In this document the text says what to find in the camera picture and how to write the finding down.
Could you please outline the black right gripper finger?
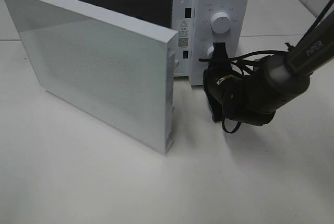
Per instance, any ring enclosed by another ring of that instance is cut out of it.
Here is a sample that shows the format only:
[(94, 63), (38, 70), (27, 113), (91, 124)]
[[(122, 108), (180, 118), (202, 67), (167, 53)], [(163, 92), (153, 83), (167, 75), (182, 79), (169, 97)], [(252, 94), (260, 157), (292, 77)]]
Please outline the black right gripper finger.
[(225, 42), (213, 43), (213, 53), (211, 59), (214, 61), (222, 61), (228, 59)]

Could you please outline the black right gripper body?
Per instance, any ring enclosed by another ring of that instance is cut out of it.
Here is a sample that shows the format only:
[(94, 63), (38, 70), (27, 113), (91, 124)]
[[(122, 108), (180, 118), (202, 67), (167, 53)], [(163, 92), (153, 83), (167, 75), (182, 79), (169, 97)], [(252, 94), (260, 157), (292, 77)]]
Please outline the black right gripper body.
[(203, 85), (214, 122), (245, 122), (244, 80), (230, 63), (210, 63), (204, 71)]

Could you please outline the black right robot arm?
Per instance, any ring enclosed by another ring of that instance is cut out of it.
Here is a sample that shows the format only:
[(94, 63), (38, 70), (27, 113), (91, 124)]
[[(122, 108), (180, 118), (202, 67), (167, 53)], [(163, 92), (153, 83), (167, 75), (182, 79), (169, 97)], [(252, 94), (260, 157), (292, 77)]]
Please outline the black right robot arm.
[(278, 52), (256, 61), (236, 62), (254, 66), (247, 75), (232, 69), (225, 44), (214, 43), (204, 70), (203, 85), (214, 122), (226, 119), (262, 126), (275, 112), (309, 87), (311, 74), (333, 59), (333, 13), (288, 52)]

